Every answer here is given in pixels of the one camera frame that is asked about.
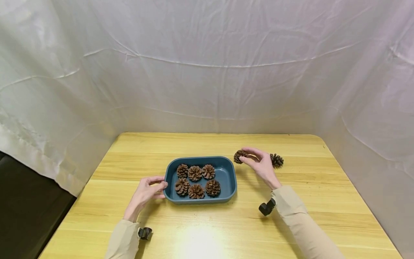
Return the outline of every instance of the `finger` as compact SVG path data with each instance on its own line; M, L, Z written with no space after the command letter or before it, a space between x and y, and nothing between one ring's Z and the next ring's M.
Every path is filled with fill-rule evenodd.
M247 155L247 156L245 156L245 157L247 157L247 158L250 158L250 159L252 159L253 161L255 161L255 162L260 162L259 161L259 159L257 158L257 157L255 157L255 156L252 156L252 155Z
M155 182L150 182L149 184L150 185L153 185L153 184L160 184L162 181L155 181Z
M251 168L254 168L256 166L256 162L253 161L250 158L247 158L247 157L239 157L239 159L240 159L240 161L242 161L246 165L250 166Z
M267 154L266 152L261 151L260 149L257 148L251 148L251 147L243 147L242 150L246 151L248 154L252 154L255 155L256 157L258 157L259 159L262 159L265 157L265 155Z
M154 194L154 196L152 196L153 199L165 199L165 195L164 194Z
M151 184L151 183L156 182L156 181L163 181L164 176L157 175L157 176L145 177L142 180L144 180L147 184Z
M168 183L167 182L161 182L160 184L156 185L156 186L152 186L151 188L154 190L154 193L158 192L158 191L162 191L165 188L167 188Z

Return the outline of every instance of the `white fabric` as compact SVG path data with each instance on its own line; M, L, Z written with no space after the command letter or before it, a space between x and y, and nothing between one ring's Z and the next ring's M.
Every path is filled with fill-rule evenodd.
M321 136L414 258L414 1L0 0L0 150L82 190L125 131Z

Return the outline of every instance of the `hand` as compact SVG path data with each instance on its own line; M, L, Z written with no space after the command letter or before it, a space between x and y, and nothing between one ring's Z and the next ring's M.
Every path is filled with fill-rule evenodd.
M135 190L131 201L125 210L124 218L131 222L136 222L138 214L145 207L145 204L151 199L164 199L165 196L162 193L168 186L168 183L164 181L163 176L152 176L142 178L140 184Z
M260 176L265 184L272 190L280 188L282 184L274 174L272 161L270 160L270 154L263 152L257 148L245 147L242 150L246 151L249 155L246 157L240 157L240 161L250 166L258 176Z

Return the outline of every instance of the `black wrist clip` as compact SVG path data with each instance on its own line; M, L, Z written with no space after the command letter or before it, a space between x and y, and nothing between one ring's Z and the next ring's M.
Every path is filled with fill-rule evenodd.
M270 201L268 201L267 202L267 204L266 203L262 203L260 206L259 206L259 210L260 210L260 212L263 214L263 215L265 215L265 216L267 216L267 215L269 215L271 212L272 212L272 210L273 210L273 208L276 206L276 202L274 201L274 199L272 198L272 199L270 199Z
M138 237L143 240L148 240L151 234L151 228L140 228L140 230L138 230Z

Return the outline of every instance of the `blue plastic container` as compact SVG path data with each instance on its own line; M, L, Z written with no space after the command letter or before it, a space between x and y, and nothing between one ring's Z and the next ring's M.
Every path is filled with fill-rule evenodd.
M214 179L219 181L221 191L216 197L210 197L205 193L203 199L190 199L187 196L179 196L175 190L175 183L178 180L177 168L181 164L186 164L188 168L197 165L203 168L205 165L212 165L216 170ZM228 202L237 191L236 173L233 163L226 157L183 157L173 160L167 167L165 181L168 187L164 189L165 197L175 204L210 204ZM208 180L202 178L197 182L189 180L190 185L201 184L205 189Z

